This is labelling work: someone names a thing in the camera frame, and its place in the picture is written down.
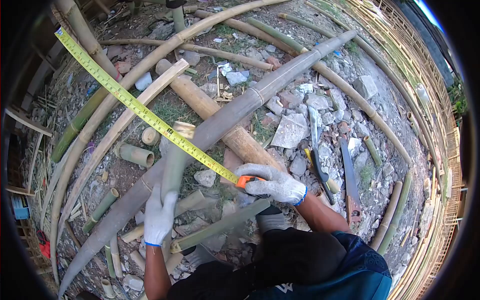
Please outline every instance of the person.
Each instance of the person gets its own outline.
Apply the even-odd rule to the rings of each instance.
[[[160,249],[173,225],[177,194],[160,201],[156,185],[145,206],[145,292],[149,300],[169,299],[386,299],[392,279],[381,255],[351,234],[346,220],[317,200],[289,174],[257,164],[240,166],[248,194],[269,194],[293,205],[311,232],[285,228],[283,213],[270,205],[256,216],[262,242],[252,263],[233,270],[201,244],[183,252],[196,267],[189,277],[170,283]]]

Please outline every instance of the work glove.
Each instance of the work glove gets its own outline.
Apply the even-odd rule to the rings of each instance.
[[[153,186],[153,191],[145,205],[145,244],[161,247],[163,239],[172,230],[177,198],[177,192],[168,192],[162,205],[160,183]]]
[[[278,202],[299,205],[307,195],[307,186],[289,174],[267,165],[245,164],[235,170],[235,175],[256,176],[266,181],[248,182],[245,191],[252,195],[269,194]]]

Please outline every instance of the bamboo section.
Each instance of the bamboo section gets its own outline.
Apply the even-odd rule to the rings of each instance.
[[[396,234],[396,229],[398,227],[398,222],[400,221],[400,218],[403,214],[403,209],[405,208],[405,203],[407,202],[408,198],[408,193],[410,192],[410,187],[412,184],[412,176],[413,176],[413,171],[409,170],[407,174],[405,174],[405,179],[403,181],[403,187],[402,187],[402,192],[400,193],[400,197],[398,199],[398,204],[396,206],[395,212],[392,217],[392,221],[390,222],[390,225],[388,226],[388,229],[385,233],[385,236],[380,243],[380,246],[378,246],[377,252],[380,255],[384,255],[388,245],[390,245],[390,242],[392,241],[393,236]]]
[[[390,196],[390,202],[388,203],[387,210],[385,210],[382,223],[378,227],[377,232],[375,233],[375,236],[373,237],[373,240],[370,244],[370,247],[375,251],[378,250],[378,247],[380,246],[380,243],[384,239],[385,233],[387,232],[390,222],[392,221],[392,217],[398,203],[398,197],[400,196],[400,191],[402,190],[402,186],[403,186],[403,183],[401,181],[395,182],[392,195]]]
[[[141,44],[141,45],[154,45],[154,46],[161,46],[166,42],[167,41],[145,39],[145,38],[113,39],[109,41],[99,41],[101,45]],[[202,46],[193,45],[193,44],[182,44],[178,46],[178,48],[187,50],[187,51],[211,55],[213,57],[221,57],[226,60],[238,61],[238,62],[245,63],[269,72],[273,68],[272,64],[262,62],[259,60],[254,60],[240,54],[234,54],[234,53],[225,52],[217,49],[202,47]]]

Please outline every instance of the tape measure numbers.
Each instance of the tape measure numbers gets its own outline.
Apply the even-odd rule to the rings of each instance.
[[[126,107],[131,109],[137,116],[147,122],[161,135],[168,138],[183,151],[191,155],[193,158],[206,165],[218,175],[225,179],[237,183],[239,178],[230,170],[217,163],[210,156],[205,154],[202,150],[195,147],[189,140],[181,136],[178,132],[173,130],[168,124],[157,117],[145,105],[140,103],[134,96],[132,96],[123,86],[115,81],[107,72],[105,72],[89,55],[86,53],[72,37],[60,27],[55,32],[56,37],[65,46],[65,48],[73,55],[73,57],[87,70],[104,88],[112,93]]]

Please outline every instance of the wooden plank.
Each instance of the wooden plank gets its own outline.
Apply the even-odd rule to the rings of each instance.
[[[34,122],[34,121],[30,120],[26,116],[21,115],[20,113],[14,111],[14,110],[11,110],[10,108],[6,108],[5,113],[7,115],[9,115],[10,117],[14,118],[15,120],[17,120],[18,122],[20,122],[21,124],[23,124],[27,127],[30,127],[31,129],[33,129],[35,131],[38,131],[39,133],[43,133],[46,136],[52,137],[52,131],[50,129],[42,126],[38,122]]]
[[[26,189],[22,189],[22,188],[17,188],[15,186],[11,186],[11,185],[7,185],[5,187],[5,189],[9,192],[12,192],[14,194],[20,194],[20,195],[27,195],[27,196],[35,196],[34,193],[30,193],[29,191],[27,191]]]

